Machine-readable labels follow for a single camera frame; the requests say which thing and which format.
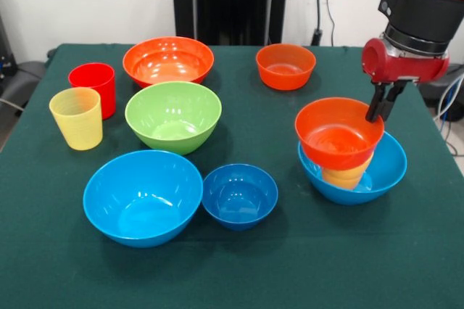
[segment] large orange bowl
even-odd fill
[[[365,119],[368,108],[361,101],[343,97],[304,106],[295,120],[304,153],[326,169],[349,170],[362,165],[384,134],[380,117],[374,123]]]
[[[201,83],[214,56],[202,42],[187,37],[158,37],[130,48],[123,58],[126,73],[142,88],[168,81]]]

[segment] green tablecloth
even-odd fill
[[[373,87],[360,49],[314,48],[302,89],[265,87],[257,47],[215,47],[204,84],[223,103],[207,142],[187,156],[202,175],[229,162],[268,171],[279,201],[256,228],[222,228],[199,208],[161,247],[116,244],[86,220],[82,194],[101,165],[146,148],[124,121],[138,90],[123,72],[126,45],[63,45],[0,154],[0,308],[462,308],[464,180],[413,86],[387,125],[409,167],[402,182],[366,205],[335,205],[308,183],[294,118],[325,96],[368,102]],[[95,149],[67,147],[48,110],[84,62],[111,64],[117,112]]]

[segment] white wall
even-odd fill
[[[385,28],[380,0],[330,0],[335,44],[362,46]],[[322,0],[322,44],[330,22]],[[67,43],[135,43],[175,34],[173,0],[0,0],[0,13],[19,62],[44,60],[49,49]],[[283,40],[309,44],[316,26],[315,0],[287,0]],[[464,28],[450,46],[452,61],[464,60]]]
[[[19,62],[60,43],[135,43],[175,34],[173,0],[0,0]]]

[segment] red robot arm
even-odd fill
[[[376,87],[366,115],[371,122],[379,116],[387,120],[408,81],[425,83],[443,76],[447,47],[464,18],[464,0],[381,0],[378,10],[389,24],[362,51],[362,69]]]

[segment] small blue bowl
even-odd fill
[[[164,151],[124,154],[87,183],[83,207],[103,234],[131,247],[153,247],[178,235],[202,201],[196,167]]]
[[[230,164],[204,179],[202,204],[220,224],[244,231],[262,221],[277,204],[273,178],[253,165]]]
[[[356,205],[374,200],[401,181],[406,173],[407,159],[401,144],[384,132],[377,144],[369,167],[353,190],[339,188],[325,182],[319,165],[310,160],[298,143],[298,155],[306,176],[327,199],[342,205]]]

